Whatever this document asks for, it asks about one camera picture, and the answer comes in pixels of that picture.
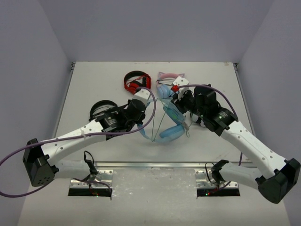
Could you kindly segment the light blue headphones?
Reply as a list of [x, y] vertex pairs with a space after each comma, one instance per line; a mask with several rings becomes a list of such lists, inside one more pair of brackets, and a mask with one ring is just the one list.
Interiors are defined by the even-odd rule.
[[186, 132], [185, 116], [179, 112], [171, 99], [157, 98], [157, 104], [162, 104], [162, 118], [159, 122], [153, 122], [150, 128], [139, 130], [140, 134], [154, 143], [169, 143]]

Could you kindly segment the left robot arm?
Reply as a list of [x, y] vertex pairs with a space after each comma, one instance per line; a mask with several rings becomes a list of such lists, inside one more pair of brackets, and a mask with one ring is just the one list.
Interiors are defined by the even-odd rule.
[[133, 127], [145, 119], [146, 105], [146, 100], [133, 98], [126, 105], [107, 110], [60, 137], [28, 141], [23, 163], [31, 185], [45, 186], [57, 178], [93, 180], [98, 172], [91, 160], [66, 161], [64, 158], [90, 145], [133, 133]]

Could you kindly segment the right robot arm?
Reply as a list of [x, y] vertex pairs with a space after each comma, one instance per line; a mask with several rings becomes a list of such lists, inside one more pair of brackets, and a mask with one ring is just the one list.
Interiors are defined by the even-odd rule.
[[173, 85], [173, 103], [182, 113], [197, 115], [205, 127], [228, 141], [245, 155], [254, 169], [220, 160], [211, 168], [217, 184], [234, 181], [258, 190], [271, 203], [278, 204], [297, 184], [301, 164], [292, 158], [287, 160], [275, 153], [248, 131], [234, 110], [221, 106], [211, 85]]

